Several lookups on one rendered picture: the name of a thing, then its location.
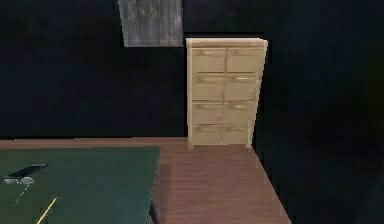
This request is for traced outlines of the small grey lump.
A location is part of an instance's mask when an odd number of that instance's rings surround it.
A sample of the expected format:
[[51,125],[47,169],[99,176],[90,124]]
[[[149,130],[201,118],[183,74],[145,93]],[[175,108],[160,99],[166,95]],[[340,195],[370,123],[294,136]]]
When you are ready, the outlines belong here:
[[22,178],[4,178],[4,182],[7,184],[30,185],[30,184],[33,184],[35,181],[31,177],[22,177]]

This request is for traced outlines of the yellow pencil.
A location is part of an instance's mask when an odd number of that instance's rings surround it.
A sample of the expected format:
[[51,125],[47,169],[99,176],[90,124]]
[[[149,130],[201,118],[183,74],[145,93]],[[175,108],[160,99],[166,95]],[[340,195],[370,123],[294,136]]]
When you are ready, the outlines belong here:
[[38,218],[38,220],[36,221],[35,224],[42,224],[43,223],[43,220],[48,216],[48,213],[50,212],[50,210],[55,205],[57,199],[58,199],[58,197],[55,197],[52,199],[50,204],[47,206],[47,208],[44,210],[44,212],[41,214],[41,216]]

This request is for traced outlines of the light wooden chest of drawers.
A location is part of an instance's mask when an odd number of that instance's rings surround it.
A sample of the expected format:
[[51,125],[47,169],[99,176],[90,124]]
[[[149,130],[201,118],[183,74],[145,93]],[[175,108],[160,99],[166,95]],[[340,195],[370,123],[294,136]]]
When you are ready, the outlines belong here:
[[188,145],[252,146],[268,42],[188,38]]

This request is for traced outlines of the thin pale stick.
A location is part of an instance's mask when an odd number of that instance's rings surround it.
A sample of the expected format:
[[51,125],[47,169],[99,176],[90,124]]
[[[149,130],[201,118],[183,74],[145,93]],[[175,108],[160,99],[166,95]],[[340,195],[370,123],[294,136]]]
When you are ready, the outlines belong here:
[[16,201],[15,201],[15,204],[14,206],[16,207],[20,201],[20,199],[22,198],[22,196],[27,192],[28,188],[29,188],[30,184],[26,185],[26,187],[24,188],[24,190],[21,192],[21,194],[17,197]]

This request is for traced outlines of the dark green table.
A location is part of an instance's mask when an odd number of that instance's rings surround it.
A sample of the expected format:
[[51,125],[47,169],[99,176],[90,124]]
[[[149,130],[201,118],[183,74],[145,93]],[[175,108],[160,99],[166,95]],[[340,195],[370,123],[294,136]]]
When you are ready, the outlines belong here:
[[[153,202],[160,158],[157,147],[37,148],[0,150],[0,224],[159,224]],[[4,178],[31,164],[47,167],[26,185]]]

